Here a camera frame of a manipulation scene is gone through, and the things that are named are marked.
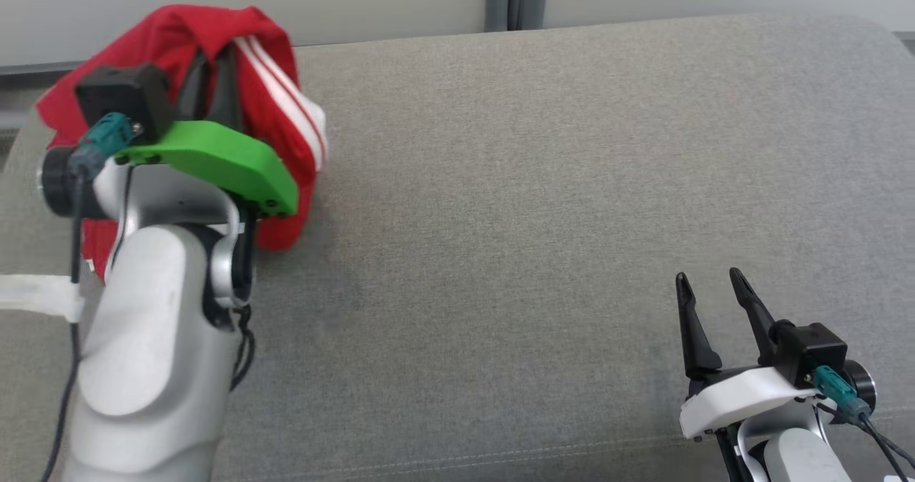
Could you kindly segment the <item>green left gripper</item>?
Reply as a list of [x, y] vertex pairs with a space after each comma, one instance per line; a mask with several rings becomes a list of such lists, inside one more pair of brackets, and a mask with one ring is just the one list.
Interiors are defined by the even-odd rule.
[[194, 57], [174, 101], [182, 121], [156, 143], [133, 145], [114, 157], [137, 165], [167, 164], [252, 202], [262, 214], [296, 215], [300, 192], [281, 157], [268, 143], [239, 132], [243, 116], [235, 51], [226, 45], [215, 59], [214, 122], [200, 120], [208, 108], [209, 62]]

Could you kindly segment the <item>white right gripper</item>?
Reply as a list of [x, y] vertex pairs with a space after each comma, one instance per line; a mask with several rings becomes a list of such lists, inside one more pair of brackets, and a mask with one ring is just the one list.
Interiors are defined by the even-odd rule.
[[[769, 329], [774, 326], [775, 320], [739, 268], [730, 267], [728, 274], [736, 300], [751, 323], [759, 352], [758, 364], [767, 368], [749, 369], [687, 398], [679, 415], [686, 439], [767, 413], [794, 398], [807, 398], [818, 393], [815, 388], [795, 388], [771, 367], [776, 344], [769, 335]], [[719, 373], [723, 363], [707, 339], [696, 312], [695, 293], [684, 272], [676, 275], [676, 296], [684, 374], [689, 380], [705, 381], [709, 375]]]

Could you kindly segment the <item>red Bulls 23 jersey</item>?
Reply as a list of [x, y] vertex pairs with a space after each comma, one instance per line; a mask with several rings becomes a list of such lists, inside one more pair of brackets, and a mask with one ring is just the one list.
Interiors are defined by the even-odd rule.
[[94, 68], [150, 62], [169, 77], [173, 99], [197, 52], [212, 61], [226, 46], [237, 52], [245, 126], [274, 147], [300, 191], [297, 214], [268, 219], [258, 229], [257, 244], [262, 250], [290, 250], [304, 230], [317, 176], [329, 154], [327, 117], [302, 93], [287, 32], [258, 7], [160, 7], [57, 82], [39, 99], [37, 114], [54, 132], [48, 147], [73, 146], [88, 128], [75, 85]]

